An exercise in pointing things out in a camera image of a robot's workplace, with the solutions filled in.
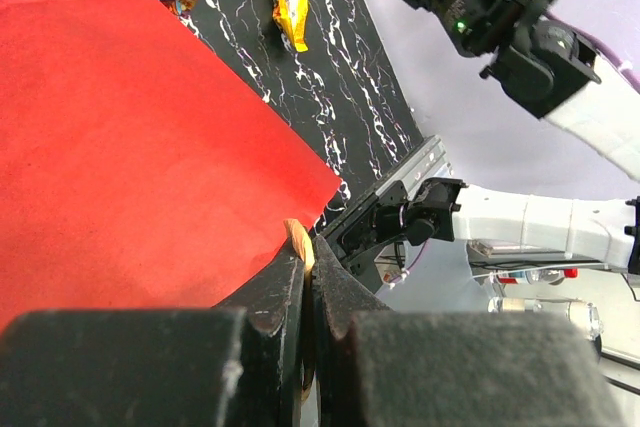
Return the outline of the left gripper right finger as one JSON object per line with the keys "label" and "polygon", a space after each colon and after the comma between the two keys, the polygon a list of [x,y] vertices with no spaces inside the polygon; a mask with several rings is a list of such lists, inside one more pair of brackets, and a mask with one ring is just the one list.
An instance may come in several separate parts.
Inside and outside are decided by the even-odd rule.
{"label": "left gripper right finger", "polygon": [[323,426],[620,426],[593,348],[541,313],[399,313],[313,242]]}

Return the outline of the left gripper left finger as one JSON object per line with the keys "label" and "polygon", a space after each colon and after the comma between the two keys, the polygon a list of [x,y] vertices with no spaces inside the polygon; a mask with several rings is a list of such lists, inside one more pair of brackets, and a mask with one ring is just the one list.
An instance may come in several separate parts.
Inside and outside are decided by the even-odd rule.
{"label": "left gripper left finger", "polygon": [[49,310],[1,335],[5,426],[296,426],[304,264],[201,309]]}

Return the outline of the yellow snack packet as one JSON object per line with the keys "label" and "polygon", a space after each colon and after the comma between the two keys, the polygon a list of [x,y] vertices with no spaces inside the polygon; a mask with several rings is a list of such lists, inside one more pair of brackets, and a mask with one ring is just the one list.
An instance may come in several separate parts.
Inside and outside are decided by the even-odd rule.
{"label": "yellow snack packet", "polygon": [[273,20],[285,34],[291,46],[299,53],[308,51],[305,40],[308,13],[308,0],[275,1]]}

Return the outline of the red paper bag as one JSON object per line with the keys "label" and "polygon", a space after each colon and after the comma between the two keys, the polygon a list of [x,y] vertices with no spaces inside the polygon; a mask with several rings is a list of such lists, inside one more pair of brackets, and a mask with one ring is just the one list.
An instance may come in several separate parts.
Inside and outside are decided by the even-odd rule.
{"label": "red paper bag", "polygon": [[1,319],[208,306],[337,176],[157,0],[1,0]]}

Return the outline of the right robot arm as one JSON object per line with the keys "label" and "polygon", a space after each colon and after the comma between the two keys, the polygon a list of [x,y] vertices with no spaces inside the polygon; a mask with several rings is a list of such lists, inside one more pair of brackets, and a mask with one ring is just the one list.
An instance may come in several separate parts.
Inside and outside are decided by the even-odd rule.
{"label": "right robot arm", "polygon": [[[639,175],[639,85],[591,36],[554,17],[554,0],[402,0],[434,14],[464,57],[490,55],[496,80],[533,117],[580,139],[631,178]],[[405,241],[497,240],[639,271],[637,199],[582,201],[510,194],[432,177],[414,195],[401,181],[370,193],[330,232],[342,265],[366,269]]]}

